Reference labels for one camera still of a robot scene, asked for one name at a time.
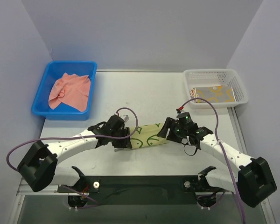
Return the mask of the cream green patterned towel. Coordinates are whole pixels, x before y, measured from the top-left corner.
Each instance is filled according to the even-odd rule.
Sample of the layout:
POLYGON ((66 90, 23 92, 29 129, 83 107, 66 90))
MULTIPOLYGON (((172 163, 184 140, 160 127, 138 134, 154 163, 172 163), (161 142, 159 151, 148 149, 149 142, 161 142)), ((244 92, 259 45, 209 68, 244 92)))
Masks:
POLYGON ((168 140, 157 136, 162 127, 163 123, 138 126, 136 132, 130 137, 132 149, 167 144, 168 140))

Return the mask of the orange lion print towel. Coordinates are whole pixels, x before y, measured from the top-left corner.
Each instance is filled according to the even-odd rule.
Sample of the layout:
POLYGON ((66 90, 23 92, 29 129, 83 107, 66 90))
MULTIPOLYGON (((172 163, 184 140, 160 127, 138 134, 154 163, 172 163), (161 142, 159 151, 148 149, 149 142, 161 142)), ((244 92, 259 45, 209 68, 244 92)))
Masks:
POLYGON ((189 90, 189 93, 190 93, 191 98, 196 98, 197 97, 197 93, 196 93, 195 88, 192 88, 191 90, 189 90))

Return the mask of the yellow patterned towel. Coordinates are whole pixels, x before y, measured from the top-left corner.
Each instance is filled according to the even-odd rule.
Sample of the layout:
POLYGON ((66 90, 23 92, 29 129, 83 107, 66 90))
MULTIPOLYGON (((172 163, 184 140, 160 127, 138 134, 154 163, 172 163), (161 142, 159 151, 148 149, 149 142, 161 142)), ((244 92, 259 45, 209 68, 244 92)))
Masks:
POLYGON ((235 102, 234 91, 232 87, 220 85, 211 87, 195 87, 197 97, 203 98, 211 103, 235 102))

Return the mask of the pink towel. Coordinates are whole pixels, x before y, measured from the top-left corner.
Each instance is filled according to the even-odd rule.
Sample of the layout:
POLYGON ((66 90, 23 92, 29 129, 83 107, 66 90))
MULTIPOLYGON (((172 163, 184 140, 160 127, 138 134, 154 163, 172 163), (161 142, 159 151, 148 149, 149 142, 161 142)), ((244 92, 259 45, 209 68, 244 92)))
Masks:
POLYGON ((91 80, 88 75, 64 73, 54 83, 49 99, 49 107, 54 110, 61 103, 69 105, 80 112, 84 112, 88 105, 91 80))

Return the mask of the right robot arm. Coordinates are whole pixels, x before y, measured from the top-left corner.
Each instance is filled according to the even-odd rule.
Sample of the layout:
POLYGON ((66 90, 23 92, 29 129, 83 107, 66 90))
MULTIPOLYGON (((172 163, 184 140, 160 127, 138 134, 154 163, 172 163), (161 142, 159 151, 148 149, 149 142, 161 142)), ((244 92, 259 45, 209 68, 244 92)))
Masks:
POLYGON ((252 158, 217 140, 210 129, 199 127, 189 116, 177 120, 167 118, 157 136, 176 143, 185 140, 187 144, 227 166, 226 171, 209 166, 199 172, 198 181, 204 189, 214 187, 238 193, 240 199, 252 208, 277 189, 269 164, 264 158, 252 158))

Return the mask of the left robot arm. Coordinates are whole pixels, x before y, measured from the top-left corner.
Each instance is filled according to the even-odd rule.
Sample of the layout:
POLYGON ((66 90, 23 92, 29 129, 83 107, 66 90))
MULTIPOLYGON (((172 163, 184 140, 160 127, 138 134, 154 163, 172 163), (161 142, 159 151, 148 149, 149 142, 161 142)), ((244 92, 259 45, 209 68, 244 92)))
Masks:
POLYGON ((112 143, 115 148, 131 148, 128 137, 129 127, 125 127, 127 115, 112 115, 107 122, 90 126, 72 140, 44 144, 35 142, 18 165, 18 171, 34 192, 39 192, 51 184, 75 186, 85 180, 77 167, 62 168, 59 163, 84 152, 112 143))

